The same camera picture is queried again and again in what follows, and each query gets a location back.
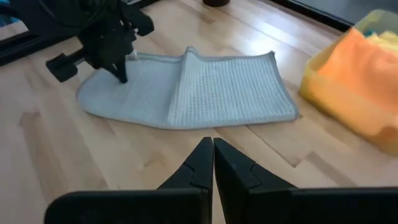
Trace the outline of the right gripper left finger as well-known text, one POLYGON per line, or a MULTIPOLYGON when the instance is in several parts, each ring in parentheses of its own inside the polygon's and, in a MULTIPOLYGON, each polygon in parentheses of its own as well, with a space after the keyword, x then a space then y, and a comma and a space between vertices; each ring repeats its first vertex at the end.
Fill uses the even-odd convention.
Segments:
POLYGON ((47 207, 44 223, 211 223, 213 158, 205 137, 157 189, 70 192, 47 207))

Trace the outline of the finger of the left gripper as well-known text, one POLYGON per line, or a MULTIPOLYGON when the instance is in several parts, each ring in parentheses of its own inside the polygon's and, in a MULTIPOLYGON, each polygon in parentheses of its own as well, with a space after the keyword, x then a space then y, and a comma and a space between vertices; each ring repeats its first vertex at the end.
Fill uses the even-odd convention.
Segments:
POLYGON ((107 70, 109 73, 113 74, 115 77, 118 75, 118 69, 114 64, 105 65, 104 69, 107 70))
POLYGON ((127 83, 128 78, 126 75, 126 61, 124 59, 115 63, 117 78, 121 83, 127 83))

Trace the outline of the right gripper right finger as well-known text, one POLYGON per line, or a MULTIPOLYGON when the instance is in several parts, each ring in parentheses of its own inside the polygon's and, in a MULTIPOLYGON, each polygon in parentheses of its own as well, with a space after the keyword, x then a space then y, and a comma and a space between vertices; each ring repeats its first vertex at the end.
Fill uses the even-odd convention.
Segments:
POLYGON ((298 188, 221 138, 215 177, 226 223, 397 224, 397 188, 298 188))

